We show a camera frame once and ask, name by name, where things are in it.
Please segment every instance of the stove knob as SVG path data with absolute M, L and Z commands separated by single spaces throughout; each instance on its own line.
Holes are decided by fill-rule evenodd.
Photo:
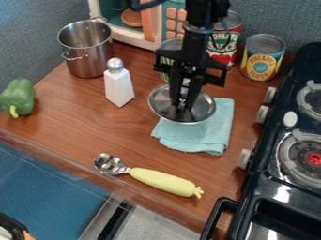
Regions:
M 266 96 L 264 98 L 264 102 L 266 104 L 271 104 L 273 99 L 275 98 L 276 92 L 277 92 L 277 88 L 270 86 L 267 89 Z
M 294 126 L 297 123 L 297 121 L 298 121 L 298 116 L 293 111 L 287 112 L 283 117 L 283 124 L 288 128 L 291 128 L 292 126 Z
M 248 166 L 252 150 L 243 148 L 238 157 L 237 166 L 243 170 L 246 170 Z
M 264 124 L 264 122 L 266 121 L 267 117 L 268 117 L 268 111 L 269 111 L 269 107 L 267 106 L 261 106 L 259 111 L 257 112 L 256 115 L 256 123 L 259 124 Z

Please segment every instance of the wooden countertop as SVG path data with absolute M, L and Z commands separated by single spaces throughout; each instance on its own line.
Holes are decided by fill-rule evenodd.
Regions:
M 236 64 L 224 88 L 204 87 L 213 97 L 235 100 L 230 145 L 221 157 L 182 153 L 150 137 L 159 117 L 149 109 L 147 96 L 162 84 L 159 72 L 152 70 L 154 53 L 117 42 L 114 49 L 115 56 L 123 59 L 130 71 L 136 94 L 133 101 L 117 108 L 105 99 L 102 77 L 76 78 L 63 63 L 36 85 L 37 101 L 32 114 L 15 120 L 0 113 L 0 140 L 201 231 L 219 197 L 239 197 L 244 172 L 237 167 L 238 155 L 242 148 L 253 147 L 261 130 L 254 124 L 257 110 L 263 104 L 266 89 L 280 81 L 247 80 Z M 201 200 L 177 197 L 126 174 L 100 176 L 93 171 L 92 159 L 102 152 L 121 158 L 130 167 L 190 179 L 206 194 Z

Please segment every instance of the light blue cloth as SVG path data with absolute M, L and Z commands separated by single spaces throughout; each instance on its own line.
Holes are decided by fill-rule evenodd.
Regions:
M 220 97 L 214 97 L 214 100 L 216 111 L 205 122 L 181 125 L 161 119 L 151 135 L 168 148 L 182 152 L 208 152 L 211 155 L 222 155 L 230 140 L 234 101 Z

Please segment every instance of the salt shaker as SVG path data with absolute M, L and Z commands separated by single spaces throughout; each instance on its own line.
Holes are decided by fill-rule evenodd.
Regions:
M 117 57 L 107 62 L 107 68 L 104 72 L 106 98 L 120 108 L 135 97 L 130 73 Z

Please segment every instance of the can label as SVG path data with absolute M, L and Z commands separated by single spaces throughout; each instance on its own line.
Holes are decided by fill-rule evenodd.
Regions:
M 256 54 L 245 47 L 241 71 L 252 80 L 270 80 L 278 73 L 282 60 L 283 52 L 272 55 Z
M 226 45 L 229 35 L 231 35 L 230 42 Z M 213 38 L 217 48 L 214 46 L 212 41 L 208 42 L 207 51 L 210 57 L 218 62 L 232 66 L 236 62 L 237 58 L 237 45 L 240 40 L 240 33 L 220 31 L 214 33 Z

